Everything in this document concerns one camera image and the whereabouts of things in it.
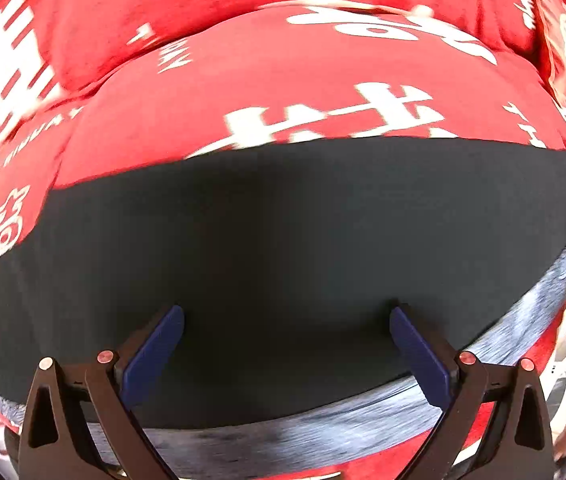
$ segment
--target gray fabric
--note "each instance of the gray fabric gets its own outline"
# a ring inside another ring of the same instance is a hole
[[[540,338],[565,300],[566,248],[538,283],[468,349],[484,362],[514,364]],[[7,410],[12,404],[2,406]],[[145,433],[180,477],[239,480],[349,462],[428,430],[439,415],[410,377],[276,420]],[[116,463],[100,425],[89,426],[104,460]]]

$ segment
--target screw head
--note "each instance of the screw head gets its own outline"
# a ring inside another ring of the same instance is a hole
[[[521,359],[521,368],[528,372],[531,372],[532,370],[534,370],[534,361],[528,359],[527,357]]]
[[[458,360],[464,365],[476,363],[476,356],[472,352],[463,351],[458,355]]]
[[[50,367],[54,364],[52,357],[44,357],[41,361],[39,361],[39,368],[41,370],[49,370]]]
[[[100,362],[102,365],[108,364],[113,359],[114,359],[114,352],[112,350],[104,350],[103,352],[100,352],[100,354],[96,358],[96,360]]]

